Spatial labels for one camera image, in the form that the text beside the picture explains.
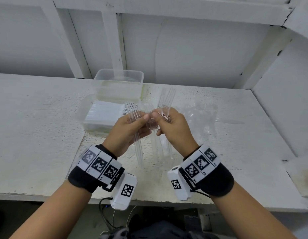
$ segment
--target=clear plastic container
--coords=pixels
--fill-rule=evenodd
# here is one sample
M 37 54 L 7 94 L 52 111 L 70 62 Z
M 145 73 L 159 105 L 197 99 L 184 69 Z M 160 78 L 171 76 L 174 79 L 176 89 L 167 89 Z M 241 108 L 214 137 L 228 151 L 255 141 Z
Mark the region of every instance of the clear plastic container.
M 93 84 L 99 100 L 139 102 L 142 96 L 144 73 L 135 70 L 100 69 Z

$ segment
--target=floor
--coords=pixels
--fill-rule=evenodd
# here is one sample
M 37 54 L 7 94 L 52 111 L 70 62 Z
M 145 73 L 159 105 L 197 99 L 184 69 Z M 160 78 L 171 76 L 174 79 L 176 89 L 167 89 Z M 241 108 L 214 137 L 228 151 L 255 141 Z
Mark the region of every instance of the floor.
M 0 200 L 0 210 L 5 212 L 5 222 L 0 232 L 0 239 L 8 239 L 10 235 L 39 208 L 41 202 L 28 201 L 5 201 Z M 126 211 L 115 211 L 114 225 L 116 227 L 126 226 L 126 222 L 131 210 L 134 206 L 130 206 Z M 137 206 L 134 214 L 141 214 L 143 207 Z M 112 223 L 112 208 L 104 209 L 104 216 Z M 285 226 L 293 231 L 299 239 L 308 238 L 308 213 L 273 213 Z M 224 218 L 219 213 L 209 215 L 211 229 L 214 233 L 221 235 L 220 239 L 234 239 L 234 234 L 227 226 Z M 72 230 L 68 239 L 97 239 L 103 231 L 108 230 L 100 212 L 98 205 L 87 205 L 83 211 L 79 221 Z

